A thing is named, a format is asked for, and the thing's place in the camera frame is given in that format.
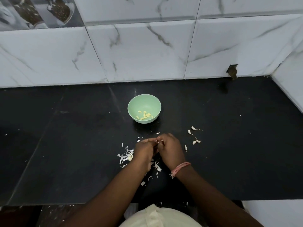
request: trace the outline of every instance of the bracelet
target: bracelet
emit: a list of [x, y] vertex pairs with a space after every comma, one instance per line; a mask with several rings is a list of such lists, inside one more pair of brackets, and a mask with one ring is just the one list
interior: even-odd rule
[[179, 166], [177, 166], [174, 170], [172, 170], [170, 176], [172, 178], [175, 177], [175, 175], [178, 173], [178, 171], [182, 168], [182, 167], [185, 167], [185, 166], [188, 166], [188, 165], [191, 165], [191, 163], [189, 162], [184, 162], [184, 163], [181, 163]]

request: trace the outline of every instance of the white marble tile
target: white marble tile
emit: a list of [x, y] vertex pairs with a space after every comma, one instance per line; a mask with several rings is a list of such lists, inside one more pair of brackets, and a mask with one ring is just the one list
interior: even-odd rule
[[198, 18], [303, 13], [303, 0], [201, 0]]
[[75, 0], [86, 25], [196, 19], [200, 0]]
[[302, 15], [197, 20], [185, 78], [225, 77], [230, 64], [238, 76], [271, 74], [303, 38], [302, 24]]
[[277, 68], [272, 77], [303, 112], [303, 41]]
[[195, 20], [87, 27], [110, 82], [183, 79]]
[[84, 27], [0, 32], [0, 87], [106, 82]]

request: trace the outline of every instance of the green bowl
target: green bowl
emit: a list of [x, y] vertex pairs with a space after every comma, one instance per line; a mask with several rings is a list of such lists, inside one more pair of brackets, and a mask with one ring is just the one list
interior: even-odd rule
[[[154, 121], [160, 114], [161, 111], [161, 102], [157, 97], [149, 94], [142, 94], [135, 96], [128, 103], [127, 111], [129, 115], [133, 118], [134, 121], [138, 123], [150, 123]], [[143, 117], [143, 111], [150, 113], [153, 118], [150, 116], [147, 119], [140, 120]]]

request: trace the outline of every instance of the person's left arm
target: person's left arm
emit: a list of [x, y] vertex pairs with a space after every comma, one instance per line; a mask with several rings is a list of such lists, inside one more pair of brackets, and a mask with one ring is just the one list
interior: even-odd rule
[[134, 157], [119, 174], [81, 210], [61, 226], [116, 226], [129, 206], [144, 175], [151, 168], [156, 138], [136, 144]]

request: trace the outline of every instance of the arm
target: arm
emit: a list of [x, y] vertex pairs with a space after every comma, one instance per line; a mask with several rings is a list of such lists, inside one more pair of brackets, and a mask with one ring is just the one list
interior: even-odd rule
[[[158, 150], [171, 171], [179, 164], [186, 162], [180, 142], [172, 134], [163, 134], [157, 139], [163, 140], [159, 142]], [[204, 213], [209, 226], [262, 227], [258, 221], [199, 176], [192, 166], [181, 168], [176, 177], [190, 192], [195, 203]]]
[[155, 138], [137, 143], [131, 162], [103, 191], [61, 226], [116, 226], [144, 175], [150, 170], [154, 146], [157, 144]]

